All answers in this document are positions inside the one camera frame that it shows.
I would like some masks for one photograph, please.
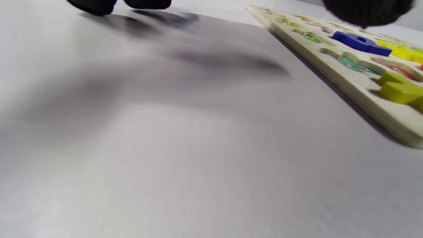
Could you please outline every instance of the wooden puzzle board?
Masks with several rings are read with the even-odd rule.
[[[249,6],[248,11],[279,36],[358,104],[399,142],[423,149],[423,113],[410,105],[378,95],[377,82],[385,72],[394,72],[423,87],[422,64],[393,56],[355,50],[331,37],[336,31],[355,34],[374,42],[394,43],[421,50],[390,36],[352,26],[310,19],[301,15]]]

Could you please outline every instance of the blue puzzle piece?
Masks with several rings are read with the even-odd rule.
[[[375,55],[389,56],[390,53],[392,52],[392,50],[389,48],[379,46],[375,42],[367,38],[354,35],[354,34],[346,34],[346,33],[337,31],[335,32],[335,34],[333,34],[332,39],[342,42],[353,49],[367,52],[367,53],[372,53]]]

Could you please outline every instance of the yellow-green puzzle piece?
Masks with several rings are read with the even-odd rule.
[[[402,45],[388,43],[384,41],[378,41],[377,44],[383,47],[390,48],[392,50],[392,54],[398,58],[423,64],[423,53],[409,49]]]
[[[410,105],[423,113],[423,88],[419,85],[388,71],[377,80],[377,83],[382,86],[377,92],[380,97],[391,102]]]

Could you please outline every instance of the puzzle piece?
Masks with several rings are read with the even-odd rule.
[[[392,50],[389,48],[379,46],[367,38],[354,34],[345,34],[343,32],[337,31],[335,34],[333,34],[332,39],[342,42],[353,49],[372,53],[375,55],[389,56],[389,54],[392,52]]]
[[[392,49],[392,54],[398,58],[423,64],[423,54],[402,45],[378,41],[378,45]]]
[[[423,88],[406,78],[386,71],[376,82],[382,86],[377,94],[391,102],[410,105],[423,113]]]

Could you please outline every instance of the black glove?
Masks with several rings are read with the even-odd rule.
[[[413,8],[414,0],[323,0],[343,21],[366,28],[387,25]]]
[[[74,7],[96,16],[112,13],[117,0],[67,0]],[[136,9],[166,9],[171,0],[124,0],[126,4]]]

